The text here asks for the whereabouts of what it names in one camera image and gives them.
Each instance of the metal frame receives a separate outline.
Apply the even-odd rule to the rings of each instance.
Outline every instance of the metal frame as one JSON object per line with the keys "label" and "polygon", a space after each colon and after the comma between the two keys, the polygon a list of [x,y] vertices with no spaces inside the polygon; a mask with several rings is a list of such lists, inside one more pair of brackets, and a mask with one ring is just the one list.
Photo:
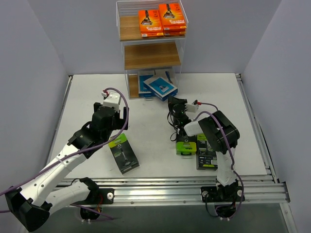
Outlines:
{"label": "metal frame", "polygon": [[[279,203],[289,233],[297,233],[294,218],[289,206],[289,194],[285,183],[279,183],[272,164],[270,154],[264,141],[260,125],[251,108],[240,75],[236,75],[245,107],[249,114],[262,159],[266,165],[267,175],[242,176],[245,183],[245,202],[243,204]],[[66,89],[63,108],[70,90],[72,77]],[[91,178],[100,188],[114,188],[114,204],[110,207],[126,206],[178,206],[204,205],[201,200],[201,186],[214,186],[216,177],[163,177],[163,178]],[[69,186],[72,179],[64,179],[55,190]]]}

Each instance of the orange box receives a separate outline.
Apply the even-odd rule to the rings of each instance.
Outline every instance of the orange box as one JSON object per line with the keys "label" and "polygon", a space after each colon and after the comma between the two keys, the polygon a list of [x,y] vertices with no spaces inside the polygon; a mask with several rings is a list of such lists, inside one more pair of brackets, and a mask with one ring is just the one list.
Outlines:
{"label": "orange box", "polygon": [[187,28],[186,20],[178,3],[160,4],[159,12],[164,32]]}
{"label": "orange box", "polygon": [[164,31],[164,35],[185,35],[186,31],[180,31],[180,32],[170,32],[170,31]]}
{"label": "orange box", "polygon": [[142,37],[163,36],[158,10],[138,11],[139,29]]}

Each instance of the white connector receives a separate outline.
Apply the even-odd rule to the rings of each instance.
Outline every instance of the white connector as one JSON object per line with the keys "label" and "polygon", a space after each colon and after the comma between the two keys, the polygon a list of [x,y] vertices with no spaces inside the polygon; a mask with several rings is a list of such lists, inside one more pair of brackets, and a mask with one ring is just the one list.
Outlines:
{"label": "white connector", "polygon": [[190,113],[195,113],[196,111],[198,111],[199,109],[199,105],[198,104],[189,104],[189,103],[186,103],[186,111],[187,112],[190,112]]}
{"label": "white connector", "polygon": [[104,99],[107,98],[108,95],[109,95],[109,93],[107,91],[106,92],[102,91],[102,96]]}
{"label": "white connector", "polygon": [[185,125],[184,130],[189,137],[203,133],[198,121],[188,123]]}
{"label": "white connector", "polygon": [[119,93],[110,92],[109,95],[102,92],[102,96],[106,95],[106,98],[103,101],[104,107],[114,108],[116,112],[119,112],[121,96]]}

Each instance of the white wall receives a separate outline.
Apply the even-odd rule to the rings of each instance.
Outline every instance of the white wall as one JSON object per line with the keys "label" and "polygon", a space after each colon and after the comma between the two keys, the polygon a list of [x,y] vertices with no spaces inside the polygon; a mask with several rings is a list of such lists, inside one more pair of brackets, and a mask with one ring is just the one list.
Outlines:
{"label": "white wall", "polygon": [[[26,0],[0,1],[0,190],[35,175],[47,159],[68,76]],[[0,209],[7,209],[4,197]],[[12,214],[1,232],[17,232]]]}
{"label": "white wall", "polygon": [[310,10],[310,0],[282,0],[243,78],[300,233],[311,229]]}
{"label": "white wall", "polygon": [[[280,0],[182,0],[183,72],[242,72]],[[29,0],[69,74],[122,73],[116,0]]]}

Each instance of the black product package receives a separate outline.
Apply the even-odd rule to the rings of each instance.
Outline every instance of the black product package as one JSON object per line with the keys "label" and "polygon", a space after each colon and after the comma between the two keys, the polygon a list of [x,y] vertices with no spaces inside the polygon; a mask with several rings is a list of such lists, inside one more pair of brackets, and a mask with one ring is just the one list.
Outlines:
{"label": "black product package", "polygon": [[119,137],[110,142],[109,148],[122,174],[139,166],[137,157],[125,134],[121,133]]}
{"label": "black product package", "polygon": [[197,170],[216,170],[218,168],[216,151],[210,147],[203,133],[197,135],[196,165]]}

